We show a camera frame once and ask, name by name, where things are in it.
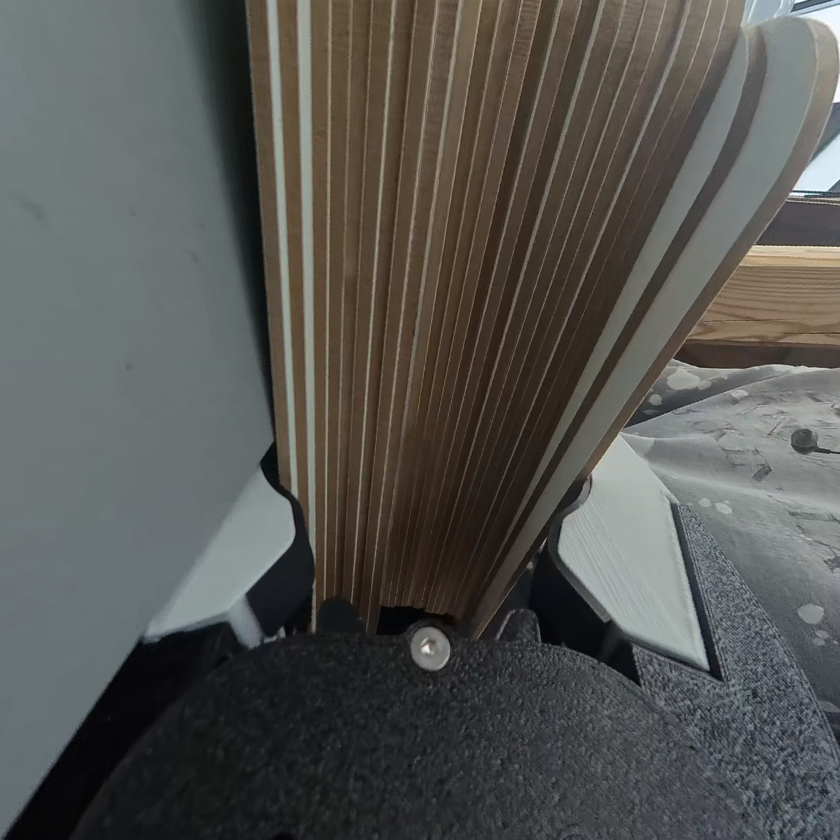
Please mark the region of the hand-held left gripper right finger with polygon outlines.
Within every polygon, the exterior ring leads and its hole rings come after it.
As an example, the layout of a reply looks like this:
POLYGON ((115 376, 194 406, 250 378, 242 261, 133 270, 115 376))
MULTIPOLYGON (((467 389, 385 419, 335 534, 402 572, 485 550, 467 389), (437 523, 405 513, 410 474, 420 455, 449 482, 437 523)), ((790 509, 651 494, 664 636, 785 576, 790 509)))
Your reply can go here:
POLYGON ((677 499, 618 437, 555 519, 549 557, 602 623, 631 643, 710 670, 675 519, 677 499))

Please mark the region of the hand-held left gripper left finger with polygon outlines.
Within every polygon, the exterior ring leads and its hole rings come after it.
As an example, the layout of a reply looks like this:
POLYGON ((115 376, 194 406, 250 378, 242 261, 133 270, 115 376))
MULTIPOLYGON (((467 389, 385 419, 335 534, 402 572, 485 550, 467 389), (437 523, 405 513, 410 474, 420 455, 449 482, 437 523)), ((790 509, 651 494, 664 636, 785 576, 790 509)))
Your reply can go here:
POLYGON ((225 625, 246 648, 306 633, 312 622, 314 556, 300 501, 269 447, 222 526, 143 642, 225 625))

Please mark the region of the stack of white panels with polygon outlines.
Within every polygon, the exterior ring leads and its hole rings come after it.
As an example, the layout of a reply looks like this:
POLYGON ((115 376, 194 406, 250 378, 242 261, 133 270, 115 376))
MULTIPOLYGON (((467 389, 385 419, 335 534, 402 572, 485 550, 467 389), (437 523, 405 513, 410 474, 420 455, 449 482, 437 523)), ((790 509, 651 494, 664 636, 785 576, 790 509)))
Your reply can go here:
POLYGON ((838 40, 755 2, 247 2, 312 600, 477 634, 781 209, 838 40))

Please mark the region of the grey desk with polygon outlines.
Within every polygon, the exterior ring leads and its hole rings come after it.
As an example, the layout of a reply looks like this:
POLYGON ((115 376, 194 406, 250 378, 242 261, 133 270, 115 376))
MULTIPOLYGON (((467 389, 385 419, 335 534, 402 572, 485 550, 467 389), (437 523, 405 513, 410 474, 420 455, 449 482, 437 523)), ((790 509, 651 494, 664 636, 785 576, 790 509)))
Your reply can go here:
POLYGON ((1 4, 11 826, 272 437, 245 2, 1 4))

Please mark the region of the grey spattered sweatshirt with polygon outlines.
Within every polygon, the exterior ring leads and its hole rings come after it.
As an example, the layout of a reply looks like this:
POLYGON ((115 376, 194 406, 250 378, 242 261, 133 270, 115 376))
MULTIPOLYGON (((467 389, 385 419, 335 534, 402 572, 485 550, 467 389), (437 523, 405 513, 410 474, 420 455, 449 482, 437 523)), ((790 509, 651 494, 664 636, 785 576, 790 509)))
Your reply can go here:
POLYGON ((837 368, 674 359, 623 437, 703 521, 838 734, 839 456, 795 452, 798 427, 838 450, 837 368))

